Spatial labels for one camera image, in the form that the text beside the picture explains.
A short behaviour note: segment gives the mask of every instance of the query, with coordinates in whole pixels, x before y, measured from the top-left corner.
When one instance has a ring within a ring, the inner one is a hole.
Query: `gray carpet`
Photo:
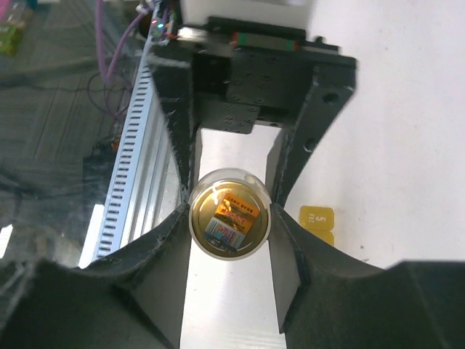
[[[39,235],[47,231],[49,239],[66,238],[81,248],[89,223],[82,215],[83,157],[96,142],[121,129],[121,123],[96,108],[85,91],[96,68],[58,79],[40,78],[33,86],[22,81],[19,87],[1,87],[2,74],[47,71],[95,56],[92,14],[77,3],[67,0],[40,7],[26,28],[17,57],[0,60],[0,228],[13,219],[16,227],[5,257],[42,253],[34,231]],[[113,52],[114,46],[107,42],[108,51]],[[126,64],[125,69],[130,75],[134,66]],[[99,78],[92,89],[102,89]],[[111,96],[114,108],[122,93]],[[92,92],[92,97],[104,106],[101,91]],[[14,212],[15,186],[31,188],[45,198],[24,198],[20,211]],[[47,253],[57,254],[53,247]]]

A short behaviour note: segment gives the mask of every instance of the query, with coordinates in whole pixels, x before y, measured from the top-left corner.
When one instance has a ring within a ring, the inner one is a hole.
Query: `wire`
[[[110,66],[107,68],[105,64],[105,50],[104,50],[104,43],[103,43],[103,28],[102,28],[103,0],[96,0],[95,2],[95,41],[96,41],[96,46],[97,46],[97,61],[98,61],[100,75],[102,77],[102,80],[106,84],[112,83],[113,74],[116,68],[116,63],[118,62],[118,58],[121,55],[123,46],[126,43],[126,40],[131,34],[131,32],[134,30],[134,28],[136,28],[139,21],[143,17],[145,17],[145,15],[146,14],[144,13],[139,13],[138,16],[131,22],[131,24],[129,24],[128,28],[124,31],[123,36],[118,42],[118,46],[116,47]]]
[[[108,88],[107,84],[104,85],[104,88],[103,88],[103,100],[104,100],[104,105],[101,106],[99,105],[99,103],[97,103],[95,101],[95,98],[94,96],[91,94],[91,84],[92,82],[98,77],[100,76],[100,73],[95,73],[91,76],[91,78],[89,79],[89,81],[87,82],[87,96],[90,100],[90,102],[92,103],[92,105],[98,109],[99,111],[101,111],[102,113],[105,113],[105,114],[109,114],[111,115],[113,118],[117,119],[117,120],[121,120],[125,114],[125,112],[127,111],[128,107],[129,107],[129,102],[124,106],[124,107],[121,107],[121,101],[123,100],[123,96],[124,96],[124,92],[132,92],[132,85],[129,83],[129,81],[124,77],[124,75],[122,73],[120,73],[118,76],[120,76],[124,82],[124,87],[123,88],[120,88],[120,89],[117,89],[115,90],[116,88],[116,84],[114,84],[111,88]],[[117,110],[116,111],[112,111],[112,108],[110,107],[110,96],[112,93],[114,92],[123,92],[122,96],[121,96],[121,99],[120,99],[120,102],[118,104],[118,107],[117,107]]]

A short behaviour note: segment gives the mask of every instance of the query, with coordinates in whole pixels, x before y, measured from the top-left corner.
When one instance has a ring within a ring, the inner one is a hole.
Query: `white floor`
[[[310,34],[359,60],[359,86],[286,210],[334,208],[336,247],[379,267],[465,259],[465,3],[321,0],[313,13]],[[202,174],[240,167],[264,179],[260,149],[275,134],[205,131]],[[191,256],[182,348],[285,348],[267,245],[237,263],[196,246]]]

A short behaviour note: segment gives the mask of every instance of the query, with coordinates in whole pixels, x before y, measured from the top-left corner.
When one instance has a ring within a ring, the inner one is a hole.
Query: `gold metal lid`
[[[267,240],[269,202],[246,182],[216,181],[194,198],[190,231],[199,247],[213,257],[247,257]]]

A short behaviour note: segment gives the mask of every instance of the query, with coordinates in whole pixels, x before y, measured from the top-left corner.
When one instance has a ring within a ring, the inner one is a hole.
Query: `black plastic part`
[[[266,186],[273,202],[284,206],[317,144],[355,90],[355,69],[317,64],[295,122],[286,125],[267,159]]]
[[[178,348],[191,237],[189,206],[85,270],[4,263],[0,348]]]
[[[228,36],[234,33],[252,33],[263,36],[305,42],[307,33],[302,29],[282,27],[265,23],[246,22],[229,18],[211,16],[206,24],[206,30],[212,33],[222,33]]]
[[[464,263],[402,262],[380,270],[327,245],[277,204],[272,219],[280,222],[271,231],[270,257],[287,348],[463,347]],[[285,277],[296,255],[309,286],[296,288],[295,276]],[[289,290],[278,282],[297,289],[288,308]]]
[[[284,206],[305,164],[355,90],[356,60],[334,47],[286,52],[231,46],[232,28],[299,37],[299,30],[212,17],[202,50],[186,40],[154,46],[153,78],[166,114],[183,198],[192,190],[193,141],[207,127],[248,134],[258,121],[282,127],[268,156],[266,185]],[[325,47],[319,40],[315,47]],[[227,55],[214,55],[228,52]]]

